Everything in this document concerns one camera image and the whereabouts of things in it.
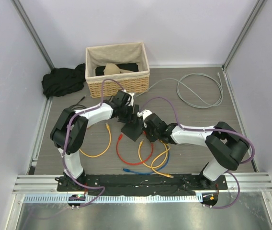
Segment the black fabric pile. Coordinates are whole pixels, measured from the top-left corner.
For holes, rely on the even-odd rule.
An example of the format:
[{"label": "black fabric pile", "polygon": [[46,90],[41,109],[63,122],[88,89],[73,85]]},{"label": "black fabric pile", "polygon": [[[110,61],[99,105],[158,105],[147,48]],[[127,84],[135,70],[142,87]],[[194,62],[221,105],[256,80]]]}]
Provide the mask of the black fabric pile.
[{"label": "black fabric pile", "polygon": [[55,68],[50,74],[44,75],[41,83],[43,94],[49,98],[80,91],[84,88],[84,82],[85,64],[80,64],[75,69]]}]

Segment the white wall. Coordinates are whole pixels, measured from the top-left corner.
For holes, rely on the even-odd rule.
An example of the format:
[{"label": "white wall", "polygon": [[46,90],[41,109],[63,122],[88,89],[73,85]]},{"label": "white wall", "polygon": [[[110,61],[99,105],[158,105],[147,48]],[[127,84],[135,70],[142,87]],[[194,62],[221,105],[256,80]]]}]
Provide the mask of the white wall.
[{"label": "white wall", "polygon": [[256,0],[21,0],[56,67],[143,41],[150,65],[223,64]]},{"label": "white wall", "polygon": [[272,179],[272,0],[268,0],[228,68],[256,163]]},{"label": "white wall", "polygon": [[17,11],[0,0],[0,229],[18,174],[25,174],[50,70]]}]

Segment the wicker basket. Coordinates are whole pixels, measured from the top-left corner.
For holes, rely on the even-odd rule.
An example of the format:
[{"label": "wicker basket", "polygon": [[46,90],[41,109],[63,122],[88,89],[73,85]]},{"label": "wicker basket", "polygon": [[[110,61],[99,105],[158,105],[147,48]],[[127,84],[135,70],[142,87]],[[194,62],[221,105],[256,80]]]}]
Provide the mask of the wicker basket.
[{"label": "wicker basket", "polygon": [[[136,63],[139,72],[96,76],[95,69],[107,63]],[[101,97],[102,81],[106,78],[119,82],[127,92],[144,92],[149,87],[149,65],[143,43],[128,43],[86,48],[85,78],[93,98]],[[106,81],[104,96],[115,95],[120,87],[113,81]]]}]

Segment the blue cable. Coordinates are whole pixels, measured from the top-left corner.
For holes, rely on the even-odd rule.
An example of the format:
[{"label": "blue cable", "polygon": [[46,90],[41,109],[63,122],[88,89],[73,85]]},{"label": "blue cable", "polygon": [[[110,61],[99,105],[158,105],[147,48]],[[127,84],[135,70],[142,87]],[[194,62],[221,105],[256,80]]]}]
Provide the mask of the blue cable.
[{"label": "blue cable", "polygon": [[[165,164],[163,166],[161,166],[159,169],[156,169],[156,171],[160,171],[162,170],[163,168],[165,168],[169,162],[169,159],[170,159],[170,151],[168,150],[168,158],[167,158],[167,161],[165,162]],[[130,169],[126,169],[126,168],[123,168],[123,171],[127,172],[127,173],[135,173],[135,174],[138,174],[138,175],[152,175],[154,174],[154,172],[136,172],[136,171],[133,171],[133,170],[130,170]]]}]

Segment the white fabric liner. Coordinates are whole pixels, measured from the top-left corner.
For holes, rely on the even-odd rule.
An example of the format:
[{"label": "white fabric liner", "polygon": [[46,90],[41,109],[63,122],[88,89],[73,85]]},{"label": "white fabric liner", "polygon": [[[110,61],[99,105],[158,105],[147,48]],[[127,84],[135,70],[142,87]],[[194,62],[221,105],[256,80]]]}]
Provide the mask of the white fabric liner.
[{"label": "white fabric liner", "polygon": [[[95,69],[98,66],[106,66],[107,63],[136,63],[139,72],[96,76]],[[102,82],[105,78],[114,80],[142,78],[147,77],[149,73],[145,45],[142,42],[86,48],[85,79],[87,82]]]}]

